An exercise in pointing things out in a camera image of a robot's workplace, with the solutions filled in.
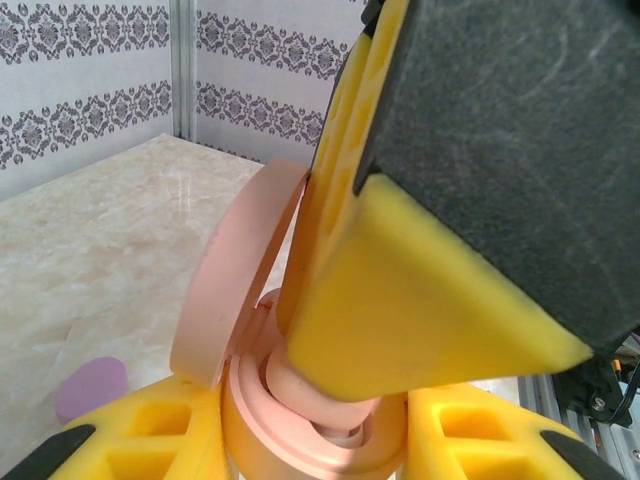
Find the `metal frame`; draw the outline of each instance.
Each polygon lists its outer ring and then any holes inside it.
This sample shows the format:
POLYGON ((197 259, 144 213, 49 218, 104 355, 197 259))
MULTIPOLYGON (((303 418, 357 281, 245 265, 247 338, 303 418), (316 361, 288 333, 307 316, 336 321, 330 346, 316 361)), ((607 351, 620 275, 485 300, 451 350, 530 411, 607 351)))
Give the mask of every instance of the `metal frame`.
POLYGON ((565 410, 558 405, 549 375, 518 378, 520 404, 557 422, 563 423, 625 478, 640 480, 640 418, 630 411, 630 428, 606 425, 565 410))
POLYGON ((173 134, 195 141, 196 9, 192 0, 169 0, 173 134))

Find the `purple disk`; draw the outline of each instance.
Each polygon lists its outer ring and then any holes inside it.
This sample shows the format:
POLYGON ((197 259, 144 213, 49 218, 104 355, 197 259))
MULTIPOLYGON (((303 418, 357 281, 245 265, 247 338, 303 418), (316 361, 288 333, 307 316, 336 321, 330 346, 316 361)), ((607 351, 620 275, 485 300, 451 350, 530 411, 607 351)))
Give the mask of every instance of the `purple disk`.
POLYGON ((65 381, 55 400, 63 425, 126 395, 127 369, 117 358, 102 357, 85 363, 65 381))

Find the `white wall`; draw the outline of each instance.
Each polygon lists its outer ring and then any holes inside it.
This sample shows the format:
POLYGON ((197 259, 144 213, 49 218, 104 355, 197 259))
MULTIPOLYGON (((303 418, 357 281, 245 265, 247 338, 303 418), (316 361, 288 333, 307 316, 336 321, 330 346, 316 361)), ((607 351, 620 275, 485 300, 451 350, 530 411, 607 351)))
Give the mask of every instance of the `white wall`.
POLYGON ((309 163, 365 0, 199 0, 196 141, 309 163))
POLYGON ((168 3, 0 3, 0 200, 172 132, 168 3))

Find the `black rubber strip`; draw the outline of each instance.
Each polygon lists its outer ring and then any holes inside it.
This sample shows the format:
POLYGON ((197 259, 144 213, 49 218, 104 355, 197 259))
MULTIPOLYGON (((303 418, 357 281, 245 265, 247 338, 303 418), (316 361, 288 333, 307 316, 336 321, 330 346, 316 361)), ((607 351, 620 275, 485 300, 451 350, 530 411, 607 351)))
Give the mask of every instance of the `black rubber strip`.
POLYGON ((384 0, 369 0, 367 6, 364 7, 362 15, 360 15, 360 20, 365 26, 364 32, 370 37, 373 37, 376 31, 376 24, 383 5, 384 0))
POLYGON ((540 432, 540 436, 584 480, 624 480, 584 443, 552 430, 540 432))
POLYGON ((47 480, 95 431, 93 425, 79 425, 49 437, 2 480, 47 480))

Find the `beige marble surface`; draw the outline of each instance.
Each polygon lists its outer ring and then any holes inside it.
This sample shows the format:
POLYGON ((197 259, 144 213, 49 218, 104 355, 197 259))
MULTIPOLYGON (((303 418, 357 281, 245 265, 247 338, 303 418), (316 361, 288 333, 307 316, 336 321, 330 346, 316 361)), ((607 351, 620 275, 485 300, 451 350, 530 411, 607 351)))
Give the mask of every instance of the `beige marble surface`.
MULTIPOLYGON (((83 363, 119 358, 131 389, 170 374, 191 273, 259 168, 161 136, 0 202, 0 474, 60 429, 55 394, 83 363)), ((478 385, 517 402, 514 379, 478 385)))

